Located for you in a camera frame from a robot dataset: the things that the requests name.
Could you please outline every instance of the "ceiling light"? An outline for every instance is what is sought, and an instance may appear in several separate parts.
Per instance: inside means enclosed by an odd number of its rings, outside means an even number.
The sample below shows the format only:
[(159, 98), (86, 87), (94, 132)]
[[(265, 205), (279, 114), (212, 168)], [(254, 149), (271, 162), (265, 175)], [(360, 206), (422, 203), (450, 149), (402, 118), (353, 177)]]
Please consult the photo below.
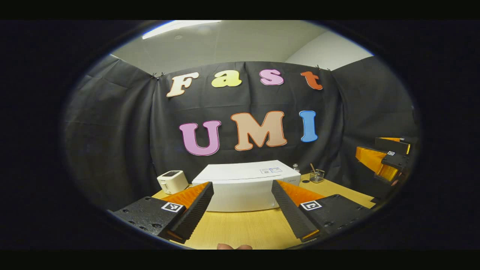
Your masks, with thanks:
[(166, 23), (164, 25), (161, 25), (160, 27), (157, 27), (153, 29), (152, 31), (146, 33), (145, 35), (142, 36), (142, 39), (147, 39), (149, 37), (154, 37), (156, 35), (160, 35), (162, 33), (172, 31), (172, 30), (177, 30), (180, 28), (188, 27), (188, 26), (193, 26), (193, 25), (203, 25), (203, 24), (211, 24), (211, 23), (218, 23), (221, 22), (221, 20), (209, 20), (209, 21), (171, 21), (169, 23)]

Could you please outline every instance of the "white wall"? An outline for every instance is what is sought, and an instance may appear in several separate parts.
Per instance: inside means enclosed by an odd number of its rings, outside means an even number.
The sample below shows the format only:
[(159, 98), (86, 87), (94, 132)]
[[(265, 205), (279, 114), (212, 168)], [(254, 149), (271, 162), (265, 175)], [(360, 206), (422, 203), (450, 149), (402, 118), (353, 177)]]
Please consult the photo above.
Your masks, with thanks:
[(369, 51), (356, 43), (328, 31), (307, 43), (285, 62), (334, 70), (370, 56)]

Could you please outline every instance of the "black fabric curtain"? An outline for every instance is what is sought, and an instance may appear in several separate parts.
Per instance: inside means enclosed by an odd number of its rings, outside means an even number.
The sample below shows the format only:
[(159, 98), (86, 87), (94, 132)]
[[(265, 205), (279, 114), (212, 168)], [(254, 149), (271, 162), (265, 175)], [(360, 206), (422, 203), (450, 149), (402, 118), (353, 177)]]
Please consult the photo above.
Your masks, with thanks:
[[(284, 83), (266, 86), (259, 72), (280, 71)], [(242, 83), (216, 88), (214, 75), (236, 70)], [(319, 77), (311, 88), (300, 73)], [(198, 72), (180, 96), (167, 98), (172, 78)], [(235, 113), (262, 124), (269, 111), (284, 112), (286, 145), (237, 151)], [(318, 139), (304, 143), (302, 110), (316, 112)], [(209, 144), (206, 121), (221, 121), (220, 148), (210, 156), (189, 153), (179, 126), (196, 123), (197, 144)], [(191, 182), (208, 164), (279, 160), (310, 163), (326, 178), (368, 194), (373, 172), (355, 159), (356, 146), (371, 147), (378, 136), (415, 135), (411, 101), (401, 83), (375, 57), (334, 71), (277, 62), (231, 62), (190, 68), (159, 78), (114, 57), (102, 60), (79, 83), (65, 116), (65, 147), (72, 175), (97, 205), (118, 210), (160, 190), (156, 177), (184, 170)]]

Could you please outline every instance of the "white toaster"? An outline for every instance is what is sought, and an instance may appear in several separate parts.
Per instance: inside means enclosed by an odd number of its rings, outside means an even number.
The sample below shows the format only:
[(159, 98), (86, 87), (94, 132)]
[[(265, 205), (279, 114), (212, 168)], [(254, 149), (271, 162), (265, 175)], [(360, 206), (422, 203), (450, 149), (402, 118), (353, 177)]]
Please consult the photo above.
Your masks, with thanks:
[(183, 171), (169, 171), (156, 179), (166, 194), (174, 194), (188, 187)]

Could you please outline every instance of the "pink letter u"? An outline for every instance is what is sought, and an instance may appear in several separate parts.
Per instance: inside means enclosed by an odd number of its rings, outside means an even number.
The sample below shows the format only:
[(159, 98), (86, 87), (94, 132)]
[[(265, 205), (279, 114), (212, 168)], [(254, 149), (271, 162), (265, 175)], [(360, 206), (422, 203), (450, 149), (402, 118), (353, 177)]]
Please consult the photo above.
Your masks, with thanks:
[(183, 143), (187, 151), (196, 156), (210, 156), (215, 154), (220, 149), (220, 140), (218, 139), (218, 127), (222, 123), (220, 121), (206, 121), (204, 127), (208, 131), (208, 139), (210, 145), (207, 147), (200, 147), (197, 144), (197, 138), (195, 130), (198, 125), (195, 123), (183, 124), (180, 126), (180, 130), (183, 132)]

